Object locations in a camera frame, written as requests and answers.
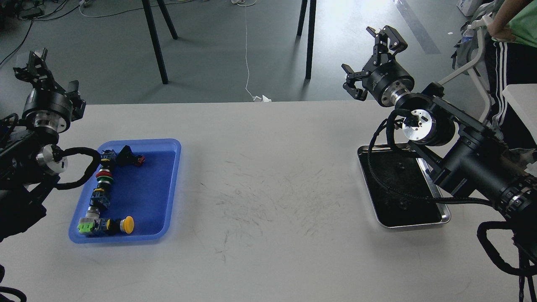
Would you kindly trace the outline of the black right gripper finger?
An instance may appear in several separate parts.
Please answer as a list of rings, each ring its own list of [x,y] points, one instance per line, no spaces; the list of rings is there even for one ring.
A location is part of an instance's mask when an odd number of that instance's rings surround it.
[[[407,42],[399,34],[397,29],[391,26],[384,26],[376,31],[371,26],[366,27],[368,33],[374,37],[373,54],[370,57],[367,67],[379,67],[393,59],[398,53],[408,48]]]
[[[343,84],[344,90],[355,100],[365,101],[368,96],[368,90],[357,88],[356,83],[362,81],[363,78],[370,76],[370,68],[366,68],[368,66],[365,66],[362,71],[355,72],[347,64],[341,64],[341,67],[347,74],[345,83]]]

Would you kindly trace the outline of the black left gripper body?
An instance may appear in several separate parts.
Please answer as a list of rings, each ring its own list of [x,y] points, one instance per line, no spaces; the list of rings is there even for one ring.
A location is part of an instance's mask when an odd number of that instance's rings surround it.
[[[71,123],[83,118],[86,101],[73,105],[65,94],[32,89],[27,97],[22,118],[34,128],[49,128],[57,133],[68,130]]]

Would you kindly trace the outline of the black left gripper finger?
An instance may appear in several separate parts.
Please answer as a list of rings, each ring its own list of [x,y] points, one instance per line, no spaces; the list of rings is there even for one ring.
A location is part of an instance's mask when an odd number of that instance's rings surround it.
[[[84,100],[79,93],[79,81],[70,81],[66,90],[65,97],[71,101],[73,105],[82,105]]]
[[[56,91],[57,84],[52,72],[46,65],[48,49],[31,50],[27,54],[19,54],[13,67],[17,80],[32,84],[35,89]]]

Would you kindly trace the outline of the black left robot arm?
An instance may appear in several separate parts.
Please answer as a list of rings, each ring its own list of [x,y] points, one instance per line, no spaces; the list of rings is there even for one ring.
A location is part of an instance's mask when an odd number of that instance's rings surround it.
[[[29,52],[28,61],[17,58],[15,77],[32,84],[22,115],[11,113],[1,120],[0,236],[23,233],[46,216],[43,201],[52,189],[69,190],[85,184],[98,168],[101,156],[87,147],[61,149],[59,134],[82,119],[86,101],[77,80],[65,89],[46,65],[47,49]],[[60,183],[75,154],[92,158],[81,179]]]

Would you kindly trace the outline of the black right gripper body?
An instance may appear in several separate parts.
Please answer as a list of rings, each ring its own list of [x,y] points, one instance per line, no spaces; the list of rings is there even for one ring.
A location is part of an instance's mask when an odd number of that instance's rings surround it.
[[[391,59],[386,63],[374,66],[368,62],[362,69],[368,74],[361,80],[362,86],[372,94],[382,107],[392,107],[396,103],[395,92],[412,91],[415,86],[414,78],[396,61]]]

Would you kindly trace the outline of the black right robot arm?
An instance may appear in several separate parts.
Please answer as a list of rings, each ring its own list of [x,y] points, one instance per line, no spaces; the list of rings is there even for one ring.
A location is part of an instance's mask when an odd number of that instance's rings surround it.
[[[393,107],[368,145],[368,166],[385,190],[412,198],[378,178],[371,162],[376,139],[385,130],[395,153],[423,159],[435,185],[449,198],[429,198],[438,204],[487,205],[504,218],[482,222],[476,236],[499,270],[519,278],[519,300],[525,285],[536,300],[536,177],[509,160],[511,151],[484,123],[443,99],[444,87],[428,84],[414,93],[414,79],[396,61],[408,44],[388,25],[366,28],[374,38],[373,53],[361,71],[342,64],[347,77],[343,88],[364,101],[368,94],[382,107]]]

